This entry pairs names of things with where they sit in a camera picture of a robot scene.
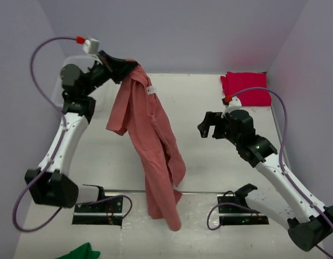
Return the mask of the salmon pink t shirt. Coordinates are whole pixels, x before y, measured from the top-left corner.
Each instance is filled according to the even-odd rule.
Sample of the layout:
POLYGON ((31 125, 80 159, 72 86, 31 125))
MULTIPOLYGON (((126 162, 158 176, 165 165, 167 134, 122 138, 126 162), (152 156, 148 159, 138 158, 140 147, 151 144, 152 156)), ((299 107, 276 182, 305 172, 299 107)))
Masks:
POLYGON ((177 204, 182 194, 176 187, 185 177, 186 165, 169 118, 140 65, 122 81, 106 129, 129 134, 144 170, 149 216, 165 219, 172 231, 179 231, 177 204))

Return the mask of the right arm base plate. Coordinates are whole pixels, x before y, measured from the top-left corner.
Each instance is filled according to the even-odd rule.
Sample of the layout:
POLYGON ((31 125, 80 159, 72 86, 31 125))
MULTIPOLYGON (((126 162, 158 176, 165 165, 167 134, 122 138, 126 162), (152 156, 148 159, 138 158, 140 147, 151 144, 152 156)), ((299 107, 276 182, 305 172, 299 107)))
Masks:
MULTIPOLYGON (((246 207, 246 205, 236 198, 233 192, 219 194, 218 204, 235 203, 246 207)), ((222 226, 249 226, 249 225, 268 225, 269 220, 264 214, 252 213, 250 210, 242 209, 233 205, 224 205, 218 208, 219 223, 222 226)))

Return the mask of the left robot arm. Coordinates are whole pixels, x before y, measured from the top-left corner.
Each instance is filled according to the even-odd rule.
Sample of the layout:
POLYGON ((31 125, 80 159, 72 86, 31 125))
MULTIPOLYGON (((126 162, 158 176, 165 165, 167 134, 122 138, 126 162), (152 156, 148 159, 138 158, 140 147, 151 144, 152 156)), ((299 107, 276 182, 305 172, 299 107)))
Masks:
POLYGON ((25 182, 36 204, 60 208, 86 204, 94 212, 105 208, 103 188, 74 183, 68 177, 70 165, 95 111, 96 100, 91 93, 109 80, 121 83, 137 66, 136 61, 114 58, 99 51, 87 71, 75 64, 67 64, 61 69, 64 103, 58 109, 60 126, 42 162, 25 173, 25 182))

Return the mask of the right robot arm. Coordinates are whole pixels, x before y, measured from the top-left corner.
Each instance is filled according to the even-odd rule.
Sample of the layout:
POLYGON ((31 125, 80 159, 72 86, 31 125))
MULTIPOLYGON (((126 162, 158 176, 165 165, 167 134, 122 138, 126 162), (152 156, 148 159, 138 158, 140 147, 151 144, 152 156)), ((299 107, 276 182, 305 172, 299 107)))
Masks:
POLYGON ((326 206, 300 183, 273 144, 256 133, 247 111, 206 112, 197 126, 202 138, 208 136, 211 126, 213 138, 232 143, 239 156, 274 187, 265 193, 252 184, 241 187, 234 199, 238 211, 250 209, 266 215, 283 226, 303 251, 312 250, 333 233, 333 206, 326 206))

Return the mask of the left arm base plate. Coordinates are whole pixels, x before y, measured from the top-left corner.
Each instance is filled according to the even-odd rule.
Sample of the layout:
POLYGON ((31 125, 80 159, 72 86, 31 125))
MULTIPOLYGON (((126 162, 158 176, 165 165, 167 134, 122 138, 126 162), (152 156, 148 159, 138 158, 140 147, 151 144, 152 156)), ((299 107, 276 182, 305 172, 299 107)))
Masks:
POLYGON ((72 224, 121 227, 123 215, 123 197, 115 197, 94 205, 76 205, 72 224))

